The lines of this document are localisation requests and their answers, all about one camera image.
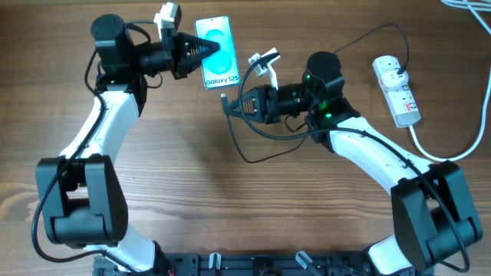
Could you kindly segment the blue Galaxy smartphone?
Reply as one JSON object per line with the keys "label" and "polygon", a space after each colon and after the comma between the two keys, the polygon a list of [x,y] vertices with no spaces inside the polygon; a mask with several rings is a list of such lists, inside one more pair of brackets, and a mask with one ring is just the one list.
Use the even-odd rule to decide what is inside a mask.
{"label": "blue Galaxy smartphone", "polygon": [[198,38],[219,44],[219,50],[203,60],[204,87],[210,90],[239,84],[239,65],[229,16],[198,19],[195,31]]}

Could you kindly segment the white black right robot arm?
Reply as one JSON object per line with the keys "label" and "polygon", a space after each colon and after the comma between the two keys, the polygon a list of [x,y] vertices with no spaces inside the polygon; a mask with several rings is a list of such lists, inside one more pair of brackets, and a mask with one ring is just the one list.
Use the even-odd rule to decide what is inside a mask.
{"label": "white black right robot arm", "polygon": [[303,115],[307,136],[352,161],[389,194],[394,232],[359,254],[356,272],[421,275],[452,255],[466,255],[483,227],[460,167],[415,156],[381,135],[348,103],[343,86],[338,56],[319,51],[300,83],[242,90],[222,108],[250,127]]}

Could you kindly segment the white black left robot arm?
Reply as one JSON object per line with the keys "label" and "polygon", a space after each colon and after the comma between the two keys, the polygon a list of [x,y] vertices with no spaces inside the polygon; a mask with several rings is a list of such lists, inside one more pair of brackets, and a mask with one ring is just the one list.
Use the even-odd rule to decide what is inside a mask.
{"label": "white black left robot arm", "polygon": [[100,255],[128,275],[172,275],[160,246],[128,222],[128,207],[114,161],[125,136],[142,114],[148,77],[169,71],[185,78],[216,53],[214,41],[182,33],[179,15],[157,15],[160,40],[135,44],[135,25],[115,14],[91,25],[97,67],[93,109],[74,140],[59,156],[41,159],[35,169],[40,201],[33,226],[43,225],[50,242]]}

